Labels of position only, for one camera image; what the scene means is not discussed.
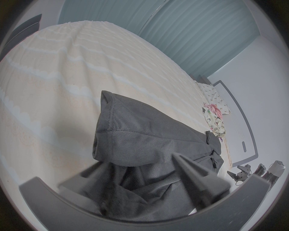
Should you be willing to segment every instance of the crumpled clothing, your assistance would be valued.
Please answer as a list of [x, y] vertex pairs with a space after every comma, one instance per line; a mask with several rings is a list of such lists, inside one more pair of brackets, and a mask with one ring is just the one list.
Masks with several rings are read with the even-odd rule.
[[221, 120], [220, 117], [215, 115], [210, 111], [209, 108], [205, 107], [203, 109], [204, 117], [211, 128], [212, 133], [216, 137], [224, 138], [226, 135], [226, 129], [224, 126], [224, 122]]
[[210, 109], [210, 111], [214, 113], [216, 116], [218, 116], [221, 120], [223, 120], [222, 112], [220, 111], [220, 109], [217, 107], [216, 104], [204, 103], [204, 106]]

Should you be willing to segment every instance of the gray headboard trim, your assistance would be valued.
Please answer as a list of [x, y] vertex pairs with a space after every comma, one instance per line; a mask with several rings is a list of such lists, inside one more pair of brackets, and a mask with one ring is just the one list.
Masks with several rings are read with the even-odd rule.
[[216, 86], [216, 85], [219, 84], [219, 83], [223, 85], [223, 87], [226, 89], [226, 91], [227, 91], [227, 92], [229, 93], [229, 95], [232, 97], [232, 99], [233, 99], [234, 102], [236, 103], [238, 109], [240, 110], [240, 112], [241, 112], [241, 114], [242, 114], [242, 116], [243, 116], [243, 118], [244, 118], [244, 120], [245, 120], [245, 122], [246, 122], [246, 124], [247, 124], [247, 127], [248, 127], [248, 129], [249, 129], [249, 132], [250, 132], [250, 135], [251, 135], [251, 139], [252, 139], [252, 142], [253, 142], [253, 146], [254, 146], [254, 150], [255, 150], [255, 155], [253, 155], [253, 156], [251, 156], [251, 157], [249, 157], [249, 158], [246, 158], [246, 159], [244, 159], [244, 160], [241, 160], [241, 161], [238, 161], [238, 162], [233, 163], [232, 166], [233, 166], [233, 167], [236, 167], [236, 166], [238, 166], [238, 165], [242, 165], [242, 164], [245, 164], [245, 163], [247, 163], [247, 162], [249, 162], [249, 161], [252, 161], [252, 160], [257, 159], [257, 158], [258, 158], [258, 150], [257, 150], [257, 146], [256, 146], [256, 142], [255, 142], [255, 138], [254, 138], [252, 129], [251, 129], [251, 127], [250, 127], [250, 124], [249, 124], [249, 122], [248, 122], [248, 120], [247, 120], [247, 118], [246, 118], [246, 116], [245, 116], [242, 108], [240, 107], [240, 105], [239, 105], [239, 103], [237, 102], [237, 100], [235, 99], [235, 97], [232, 95], [232, 93], [229, 91], [229, 89], [226, 87], [226, 85], [225, 85], [221, 80], [219, 80], [218, 82], [214, 83], [213, 86]]

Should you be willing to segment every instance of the pink cloth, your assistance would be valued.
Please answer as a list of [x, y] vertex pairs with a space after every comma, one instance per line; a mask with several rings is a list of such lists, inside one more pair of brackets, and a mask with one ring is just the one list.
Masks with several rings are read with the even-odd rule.
[[212, 113], [214, 113], [216, 116], [218, 116], [221, 120], [223, 119], [222, 117], [222, 113], [219, 110], [219, 108], [217, 108], [216, 104], [207, 104], [205, 103], [205, 107], [207, 107], [208, 109], [210, 109], [210, 111]]

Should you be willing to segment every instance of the bed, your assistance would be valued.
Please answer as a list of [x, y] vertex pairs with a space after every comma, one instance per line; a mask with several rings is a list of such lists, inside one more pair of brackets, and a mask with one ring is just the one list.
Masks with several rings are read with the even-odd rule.
[[[207, 102], [176, 63], [108, 22], [65, 23], [37, 31], [0, 62], [0, 179], [38, 230], [18, 186], [38, 176], [57, 185], [96, 162], [92, 144], [102, 90], [147, 103], [205, 133]], [[232, 167], [226, 139], [218, 176]]]

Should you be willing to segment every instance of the white wall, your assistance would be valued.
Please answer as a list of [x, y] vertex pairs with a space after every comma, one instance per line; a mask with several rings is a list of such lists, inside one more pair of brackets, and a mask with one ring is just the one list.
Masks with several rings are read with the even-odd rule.
[[279, 31], [270, 18], [252, 0], [243, 0], [247, 5], [259, 28], [260, 35], [271, 41], [289, 59], [289, 50]]
[[40, 20], [39, 30], [56, 25], [60, 16], [60, 12], [65, 0], [35, 0], [29, 6], [27, 12], [23, 15], [20, 21], [16, 24], [15, 28], [21, 25], [28, 19], [42, 14]]
[[260, 208], [242, 230], [249, 230], [269, 208], [289, 173], [289, 60], [270, 41], [258, 36], [245, 50], [208, 79], [222, 80], [243, 109], [252, 128], [259, 157], [249, 162], [266, 168], [275, 160], [286, 166]]

